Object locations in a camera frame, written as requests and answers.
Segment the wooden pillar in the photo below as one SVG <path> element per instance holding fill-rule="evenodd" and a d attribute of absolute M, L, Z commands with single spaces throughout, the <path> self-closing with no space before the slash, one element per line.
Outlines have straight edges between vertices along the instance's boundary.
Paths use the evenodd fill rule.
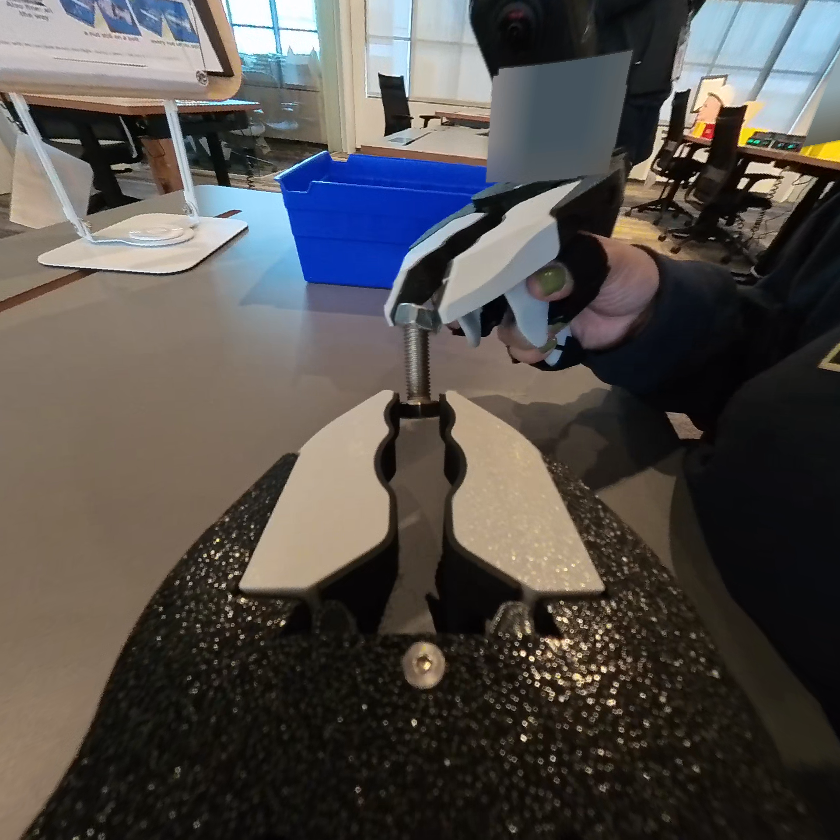
<path fill-rule="evenodd" d="M 183 189 L 182 175 L 177 162 L 175 145 L 163 112 L 142 117 L 140 139 L 143 154 L 159 194 Z"/>

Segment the steel hex bolt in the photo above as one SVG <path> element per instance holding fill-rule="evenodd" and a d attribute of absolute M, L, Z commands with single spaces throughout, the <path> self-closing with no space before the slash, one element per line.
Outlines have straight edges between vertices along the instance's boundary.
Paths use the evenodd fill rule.
<path fill-rule="evenodd" d="M 440 317 L 431 308 L 404 302 L 396 306 L 394 324 L 402 330 L 406 377 L 404 401 L 433 400 L 429 337 L 441 330 Z"/>

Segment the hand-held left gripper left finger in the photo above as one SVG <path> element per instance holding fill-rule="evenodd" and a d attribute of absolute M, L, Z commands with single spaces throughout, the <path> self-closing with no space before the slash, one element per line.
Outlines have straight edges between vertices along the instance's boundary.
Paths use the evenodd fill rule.
<path fill-rule="evenodd" d="M 383 456 L 400 397 L 380 391 L 301 447 L 243 573 L 247 595 L 321 600 L 395 536 L 396 504 Z"/>

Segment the black device green display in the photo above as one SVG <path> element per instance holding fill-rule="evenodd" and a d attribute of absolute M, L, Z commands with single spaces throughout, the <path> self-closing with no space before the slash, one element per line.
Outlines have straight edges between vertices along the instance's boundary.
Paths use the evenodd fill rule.
<path fill-rule="evenodd" d="M 800 153 L 804 146 L 805 136 L 801 134 L 776 133 L 755 130 L 749 135 L 744 134 L 742 145 L 771 151 Z"/>

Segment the person's navy printed sweatshirt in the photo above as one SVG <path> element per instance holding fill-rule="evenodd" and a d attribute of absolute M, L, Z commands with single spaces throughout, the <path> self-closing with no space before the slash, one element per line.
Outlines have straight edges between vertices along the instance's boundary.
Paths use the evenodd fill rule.
<path fill-rule="evenodd" d="M 727 398 L 686 468 L 735 603 L 838 734 L 838 195 L 775 269 L 736 289 L 713 368 Z"/>

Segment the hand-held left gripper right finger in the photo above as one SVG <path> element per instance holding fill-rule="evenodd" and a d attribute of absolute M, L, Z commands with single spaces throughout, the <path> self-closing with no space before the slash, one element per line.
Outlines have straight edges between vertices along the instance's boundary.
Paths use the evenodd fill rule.
<path fill-rule="evenodd" d="M 449 502 L 454 547 L 523 601 L 603 595 L 605 585 L 539 450 L 517 429 L 446 392 L 445 442 L 458 468 Z"/>

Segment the blue plastic bin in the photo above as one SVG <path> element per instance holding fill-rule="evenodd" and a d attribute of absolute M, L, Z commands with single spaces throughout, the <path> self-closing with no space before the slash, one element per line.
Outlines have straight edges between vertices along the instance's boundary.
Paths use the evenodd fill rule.
<path fill-rule="evenodd" d="M 315 154 L 276 176 L 305 281 L 390 290 L 410 247 L 487 187 L 484 166 Z"/>

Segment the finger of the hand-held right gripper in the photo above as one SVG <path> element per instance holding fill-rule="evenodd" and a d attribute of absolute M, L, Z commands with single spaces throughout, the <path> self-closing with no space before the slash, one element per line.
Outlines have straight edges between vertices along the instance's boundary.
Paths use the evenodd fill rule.
<path fill-rule="evenodd" d="M 451 260 L 439 303 L 442 322 L 463 321 L 499 297 L 520 329 L 549 327 L 549 304 L 533 297 L 525 281 L 560 252 L 552 210 L 581 184 L 567 182 L 509 209 L 498 226 Z"/>
<path fill-rule="evenodd" d="M 566 182 L 495 185 L 477 194 L 469 205 L 426 231 L 426 234 L 409 248 L 393 282 L 384 309 L 387 322 L 395 326 L 396 306 L 404 302 L 431 308 L 439 316 L 439 303 L 444 293 L 451 260 L 466 251 L 480 236 L 498 226 L 509 209 L 564 183 Z M 498 299 L 509 308 L 504 297 L 494 301 Z M 489 319 L 490 306 L 494 301 L 471 313 L 463 321 L 456 322 L 461 327 L 481 326 L 483 320 Z"/>

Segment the person's right forearm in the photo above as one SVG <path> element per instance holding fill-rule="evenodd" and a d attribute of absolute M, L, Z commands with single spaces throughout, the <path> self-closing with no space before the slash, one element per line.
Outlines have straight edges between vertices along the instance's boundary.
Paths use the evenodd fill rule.
<path fill-rule="evenodd" d="M 781 356 L 793 276 L 776 270 L 744 287 L 718 266 L 637 248 L 658 267 L 650 317 L 612 349 L 583 350 L 583 364 L 659 410 L 688 416 L 710 436 L 739 387 Z"/>

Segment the black office chair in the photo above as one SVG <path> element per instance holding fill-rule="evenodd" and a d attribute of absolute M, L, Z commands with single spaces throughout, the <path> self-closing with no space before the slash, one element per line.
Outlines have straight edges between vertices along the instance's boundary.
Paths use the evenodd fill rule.
<path fill-rule="evenodd" d="M 676 202 L 678 190 L 687 184 L 695 173 L 693 166 L 696 161 L 690 155 L 681 153 L 686 146 L 685 128 L 689 99 L 690 89 L 675 93 L 665 140 L 648 171 L 654 177 L 665 178 L 666 184 L 662 192 L 654 201 L 629 207 L 625 211 L 625 216 L 630 217 L 633 213 L 656 212 L 656 224 L 659 224 L 667 214 L 675 217 L 690 216 L 689 211 Z"/>
<path fill-rule="evenodd" d="M 746 241 L 741 226 L 742 215 L 749 210 L 765 213 L 772 199 L 753 190 L 755 184 L 779 177 L 768 173 L 746 174 L 749 160 L 739 155 L 740 134 L 748 107 L 721 108 L 715 121 L 715 132 L 708 156 L 699 173 L 686 190 L 686 201 L 698 209 L 698 216 L 683 227 L 667 230 L 660 236 L 672 237 L 670 253 L 680 253 L 687 243 L 717 242 L 724 248 L 721 263 L 726 265 L 735 255 L 746 254 Z"/>
<path fill-rule="evenodd" d="M 404 77 L 377 74 L 384 112 L 384 136 L 390 137 L 413 127 Z"/>

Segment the person's right hand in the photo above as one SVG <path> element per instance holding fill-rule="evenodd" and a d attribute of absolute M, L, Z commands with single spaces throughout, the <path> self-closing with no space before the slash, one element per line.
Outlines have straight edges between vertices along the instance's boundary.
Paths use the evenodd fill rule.
<path fill-rule="evenodd" d="M 613 238 L 589 234 L 577 266 L 554 259 L 527 279 L 528 293 L 554 303 L 574 294 L 574 283 L 605 269 L 598 295 L 568 324 L 549 328 L 554 340 L 564 330 L 583 350 L 609 350 L 633 337 L 647 322 L 658 294 L 658 267 L 649 253 Z"/>

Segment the instruction board on stand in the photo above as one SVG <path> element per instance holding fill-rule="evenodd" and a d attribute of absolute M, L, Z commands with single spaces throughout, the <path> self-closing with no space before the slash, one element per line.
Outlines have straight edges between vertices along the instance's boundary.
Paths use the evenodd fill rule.
<path fill-rule="evenodd" d="M 202 217 L 177 113 L 179 101 L 236 93 L 242 63 L 222 2 L 151 2 L 141 21 L 130 2 L 2 2 L 2 93 L 21 119 L 37 171 L 77 237 L 38 257 L 44 266 L 145 275 L 192 269 L 247 228 Z M 146 213 L 94 233 L 51 159 L 29 110 L 35 95 L 149 98 L 163 107 L 182 176 L 184 212 Z"/>

